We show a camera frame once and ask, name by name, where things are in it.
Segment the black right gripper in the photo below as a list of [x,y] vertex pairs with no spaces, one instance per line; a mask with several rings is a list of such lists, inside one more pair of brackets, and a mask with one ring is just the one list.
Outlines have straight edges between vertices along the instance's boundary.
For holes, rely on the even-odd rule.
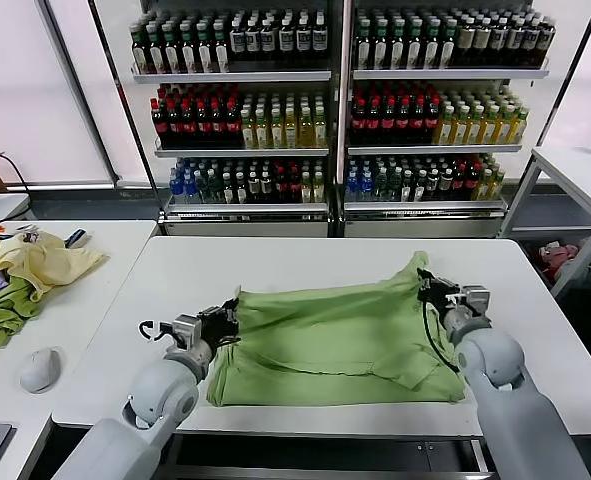
[[422,287],[418,290],[417,298],[420,302],[431,304],[439,313],[446,313],[456,303],[456,297],[461,293],[461,287],[447,279],[439,279],[426,269],[417,269]]

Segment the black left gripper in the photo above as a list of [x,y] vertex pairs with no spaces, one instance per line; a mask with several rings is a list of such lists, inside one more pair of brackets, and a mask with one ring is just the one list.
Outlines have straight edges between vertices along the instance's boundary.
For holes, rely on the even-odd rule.
[[221,343],[227,346],[238,343],[239,322],[236,317],[238,298],[226,300],[221,306],[209,307],[199,313],[201,339],[206,343]]

